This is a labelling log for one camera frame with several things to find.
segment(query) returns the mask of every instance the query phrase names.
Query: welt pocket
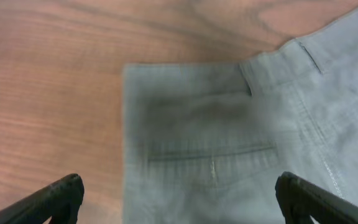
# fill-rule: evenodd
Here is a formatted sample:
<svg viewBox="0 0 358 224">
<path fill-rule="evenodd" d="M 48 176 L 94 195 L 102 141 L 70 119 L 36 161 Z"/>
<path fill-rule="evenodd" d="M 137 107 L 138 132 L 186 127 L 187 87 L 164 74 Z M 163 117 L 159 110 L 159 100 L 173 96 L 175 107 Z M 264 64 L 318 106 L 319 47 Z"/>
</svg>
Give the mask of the welt pocket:
<svg viewBox="0 0 358 224">
<path fill-rule="evenodd" d="M 146 172 L 150 181 L 162 184 L 218 187 L 233 184 L 279 163 L 273 142 L 212 141 L 161 144 L 147 153 Z"/>
</svg>

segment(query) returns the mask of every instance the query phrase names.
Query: wooden surface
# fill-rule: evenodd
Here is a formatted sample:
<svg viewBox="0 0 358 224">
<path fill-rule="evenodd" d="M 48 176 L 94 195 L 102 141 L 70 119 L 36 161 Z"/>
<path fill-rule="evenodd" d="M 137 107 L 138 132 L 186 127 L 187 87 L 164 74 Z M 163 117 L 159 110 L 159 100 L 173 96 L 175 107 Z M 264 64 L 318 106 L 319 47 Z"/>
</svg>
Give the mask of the wooden surface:
<svg viewBox="0 0 358 224">
<path fill-rule="evenodd" d="M 249 58 L 358 0 L 0 0 L 0 209 L 79 173 L 79 223 L 120 223 L 127 62 Z"/>
</svg>

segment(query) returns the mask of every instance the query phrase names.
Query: waistband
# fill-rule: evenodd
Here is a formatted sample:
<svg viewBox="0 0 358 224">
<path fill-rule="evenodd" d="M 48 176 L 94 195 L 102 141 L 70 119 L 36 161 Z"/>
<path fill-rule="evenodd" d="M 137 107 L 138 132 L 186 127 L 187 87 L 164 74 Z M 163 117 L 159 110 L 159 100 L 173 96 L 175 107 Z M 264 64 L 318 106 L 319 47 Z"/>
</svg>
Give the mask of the waistband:
<svg viewBox="0 0 358 224">
<path fill-rule="evenodd" d="M 358 8 L 325 28 L 295 38 L 272 53 L 240 63 L 252 92 L 288 83 L 313 70 L 324 75 L 340 57 L 358 50 Z"/>
</svg>

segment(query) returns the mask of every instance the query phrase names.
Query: gray cloth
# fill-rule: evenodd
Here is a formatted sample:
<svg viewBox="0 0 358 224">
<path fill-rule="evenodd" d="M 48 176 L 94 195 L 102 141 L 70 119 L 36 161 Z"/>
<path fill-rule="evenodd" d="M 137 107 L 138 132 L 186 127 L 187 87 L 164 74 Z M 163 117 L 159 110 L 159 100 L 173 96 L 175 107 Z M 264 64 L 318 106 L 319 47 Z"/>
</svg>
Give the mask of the gray cloth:
<svg viewBox="0 0 358 224">
<path fill-rule="evenodd" d="M 124 223 L 283 223 L 283 171 L 358 206 L 358 9 L 240 63 L 129 65 Z"/>
</svg>

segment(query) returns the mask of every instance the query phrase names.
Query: gray fabric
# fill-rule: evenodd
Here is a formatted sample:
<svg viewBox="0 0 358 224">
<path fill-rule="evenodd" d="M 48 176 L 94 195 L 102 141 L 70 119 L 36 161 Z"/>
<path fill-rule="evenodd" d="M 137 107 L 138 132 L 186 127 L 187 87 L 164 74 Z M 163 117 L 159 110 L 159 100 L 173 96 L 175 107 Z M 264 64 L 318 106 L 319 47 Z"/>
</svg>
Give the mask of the gray fabric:
<svg viewBox="0 0 358 224">
<path fill-rule="evenodd" d="M 358 205 L 358 9 L 240 63 L 129 65 L 124 223 L 283 223 L 293 172 Z"/>
</svg>

